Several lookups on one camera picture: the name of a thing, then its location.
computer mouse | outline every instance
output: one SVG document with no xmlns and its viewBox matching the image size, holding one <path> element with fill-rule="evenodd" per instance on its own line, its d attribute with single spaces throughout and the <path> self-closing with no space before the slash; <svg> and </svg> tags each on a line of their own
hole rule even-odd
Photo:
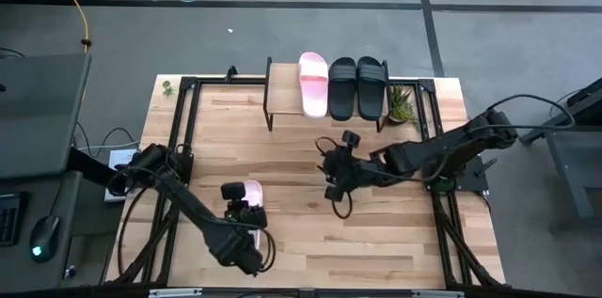
<svg viewBox="0 0 602 298">
<path fill-rule="evenodd" d="M 43 263 L 55 256 L 60 218 L 48 215 L 40 218 L 29 236 L 29 254 L 37 263 Z"/>
</svg>

black slide sandal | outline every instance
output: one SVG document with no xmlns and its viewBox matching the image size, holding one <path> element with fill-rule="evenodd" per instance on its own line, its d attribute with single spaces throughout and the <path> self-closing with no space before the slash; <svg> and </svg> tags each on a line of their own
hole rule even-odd
<svg viewBox="0 0 602 298">
<path fill-rule="evenodd" d="M 335 120 L 348 120 L 354 114 L 357 76 L 353 58 L 342 57 L 328 69 L 328 111 Z"/>
<path fill-rule="evenodd" d="M 385 68 L 372 57 L 357 61 L 357 111 L 366 120 L 383 116 L 386 83 Z"/>
</svg>

gray floor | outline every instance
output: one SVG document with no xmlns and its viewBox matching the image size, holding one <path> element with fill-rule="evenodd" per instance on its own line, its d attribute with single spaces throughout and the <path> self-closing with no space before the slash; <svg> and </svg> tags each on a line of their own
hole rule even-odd
<svg viewBox="0 0 602 298">
<path fill-rule="evenodd" d="M 420 0 L 229 0 L 392 2 Z M 602 0 L 431 0 L 433 3 L 602 5 Z M 265 58 L 295 61 L 312 50 L 387 59 L 391 74 L 433 76 L 421 11 L 85 8 L 93 63 L 80 121 L 92 144 L 115 126 L 139 137 L 159 73 L 223 73 L 236 65 L 262 73 Z M 459 77 L 471 115 L 498 99 L 529 92 L 557 99 L 600 77 L 602 14 L 434 14 L 446 76 Z M 0 5 L 0 47 L 26 55 L 79 53 L 82 25 L 75 8 Z M 547 107 L 503 105 L 514 123 L 540 123 Z M 124 143 L 116 136 L 111 143 Z M 547 146 L 516 144 L 489 151 L 493 220 L 509 284 L 523 289 L 602 295 L 599 234 L 552 235 L 548 227 L 573 215 Z"/>
</svg>

keyboard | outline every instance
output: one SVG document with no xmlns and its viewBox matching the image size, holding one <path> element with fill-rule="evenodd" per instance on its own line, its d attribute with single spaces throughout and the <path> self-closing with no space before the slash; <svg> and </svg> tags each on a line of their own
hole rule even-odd
<svg viewBox="0 0 602 298">
<path fill-rule="evenodd" d="M 0 246 L 12 246 L 19 241 L 27 198 L 25 191 L 0 194 Z"/>
</svg>

pink and white slide sandal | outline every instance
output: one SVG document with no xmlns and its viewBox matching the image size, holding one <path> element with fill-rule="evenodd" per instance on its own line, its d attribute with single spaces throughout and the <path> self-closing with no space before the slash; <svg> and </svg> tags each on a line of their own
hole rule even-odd
<svg viewBox="0 0 602 298">
<path fill-rule="evenodd" d="M 261 184 L 256 180 L 245 180 L 245 197 L 243 200 L 248 201 L 248 206 L 263 206 L 263 190 Z M 260 249 L 260 232 L 254 230 L 249 232 L 255 237 L 255 248 Z"/>
<path fill-rule="evenodd" d="M 303 113 L 309 118 L 322 118 L 328 109 L 328 65 L 316 53 L 303 53 L 299 58 L 299 85 Z"/>
</svg>

